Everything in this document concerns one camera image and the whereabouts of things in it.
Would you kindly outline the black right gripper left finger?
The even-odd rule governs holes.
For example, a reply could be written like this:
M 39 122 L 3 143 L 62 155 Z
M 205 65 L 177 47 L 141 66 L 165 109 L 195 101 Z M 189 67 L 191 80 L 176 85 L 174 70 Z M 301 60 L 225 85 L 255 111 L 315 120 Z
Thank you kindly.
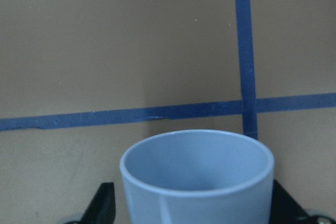
M 60 223 L 113 224 L 116 218 L 115 203 L 114 183 L 102 183 L 79 219 L 70 218 Z

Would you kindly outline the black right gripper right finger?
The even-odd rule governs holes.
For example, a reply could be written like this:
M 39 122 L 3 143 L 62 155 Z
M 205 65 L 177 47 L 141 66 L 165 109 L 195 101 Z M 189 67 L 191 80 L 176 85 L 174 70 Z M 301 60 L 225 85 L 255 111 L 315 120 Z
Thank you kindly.
M 274 179 L 270 224 L 317 224 L 335 220 L 323 214 L 308 214 L 294 198 Z

